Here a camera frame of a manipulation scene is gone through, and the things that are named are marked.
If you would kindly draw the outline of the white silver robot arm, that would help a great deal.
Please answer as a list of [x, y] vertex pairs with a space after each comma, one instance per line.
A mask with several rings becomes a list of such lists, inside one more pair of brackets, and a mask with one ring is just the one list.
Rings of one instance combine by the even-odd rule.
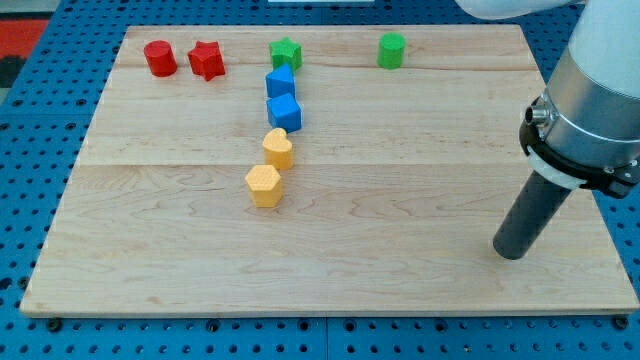
[[568, 190], [625, 197], [639, 182], [639, 1], [588, 0], [520, 143]]

